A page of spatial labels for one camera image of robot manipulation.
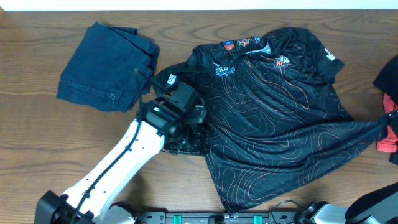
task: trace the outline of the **pink cloth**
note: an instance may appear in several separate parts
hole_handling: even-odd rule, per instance
[[[398,106],[393,102],[391,97],[387,95],[387,93],[383,96],[383,105],[384,111],[390,113],[391,111],[398,110]],[[387,127],[388,135],[382,141],[377,142],[377,150],[380,152],[389,152],[393,153],[397,151],[397,144],[398,138],[396,134],[393,132],[391,126]]]

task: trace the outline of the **wood grain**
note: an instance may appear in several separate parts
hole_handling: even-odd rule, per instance
[[[137,105],[105,113],[55,99],[60,74],[94,21],[136,27],[154,39],[161,48],[157,71],[186,60],[198,44],[308,28],[346,64],[334,87],[363,120],[383,114],[372,81],[398,53],[397,11],[8,12],[0,23],[0,223],[32,223],[38,199],[80,180],[135,117]],[[397,181],[388,157],[372,145],[332,174],[254,209],[285,199],[350,205]],[[159,154],[118,199],[141,208],[223,210],[204,158],[194,156]]]

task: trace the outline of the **denim fabric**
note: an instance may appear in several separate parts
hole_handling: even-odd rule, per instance
[[[140,90],[150,83],[137,78],[134,69],[147,78],[154,75],[159,48],[134,28],[109,28],[95,22],[61,74],[57,98],[88,105],[101,111],[126,112]]]

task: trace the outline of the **black cloth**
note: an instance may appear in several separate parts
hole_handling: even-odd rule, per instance
[[[392,58],[381,70],[373,84],[398,105],[398,55]]]
[[[154,74],[159,48],[134,28],[106,27],[95,22],[61,74],[57,98],[101,111],[126,112],[141,90],[149,91],[146,77]]]
[[[343,65],[309,30],[286,27],[199,45],[156,80],[168,90],[187,82],[204,97],[207,165],[235,213],[319,179],[386,137],[385,116],[353,121],[338,99],[331,84]]]

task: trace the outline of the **red cloth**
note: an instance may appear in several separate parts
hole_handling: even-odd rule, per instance
[[[384,111],[390,113],[391,111],[398,110],[398,106],[393,102],[391,97],[387,95],[387,93],[383,96],[383,105]],[[377,142],[377,150],[380,152],[389,152],[393,153],[397,151],[397,144],[398,138],[396,134],[393,132],[391,126],[387,127],[388,135],[382,141]]]

